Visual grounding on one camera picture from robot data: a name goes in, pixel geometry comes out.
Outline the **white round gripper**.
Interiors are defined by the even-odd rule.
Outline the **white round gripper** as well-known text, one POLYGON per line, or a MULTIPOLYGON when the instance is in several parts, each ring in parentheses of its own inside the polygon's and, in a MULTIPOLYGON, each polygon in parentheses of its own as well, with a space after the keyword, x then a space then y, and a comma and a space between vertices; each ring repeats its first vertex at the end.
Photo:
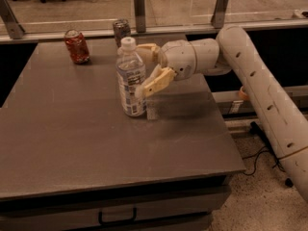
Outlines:
MULTIPOLYGON (((144 82, 136 87, 135 96, 145 98, 159 92, 174 80, 189 79, 195 72, 195 51, 185 40, 167 42, 162 48, 162 67, 157 64, 144 82)), ((145 43, 137 46, 137 52, 145 62, 158 60, 160 47, 156 43, 145 43)))

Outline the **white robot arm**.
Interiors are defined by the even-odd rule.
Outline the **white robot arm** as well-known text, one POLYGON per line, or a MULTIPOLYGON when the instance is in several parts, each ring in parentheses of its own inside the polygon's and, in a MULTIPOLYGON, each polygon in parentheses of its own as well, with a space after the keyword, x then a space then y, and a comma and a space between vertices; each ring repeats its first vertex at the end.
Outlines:
POLYGON ((145 43, 137 49, 144 61, 156 64, 137 88, 137 97, 149 97, 197 73, 216 76, 234 71, 275 156, 308 201, 308 120, 273 77, 242 27, 227 25, 216 38, 180 39, 163 46, 145 43))

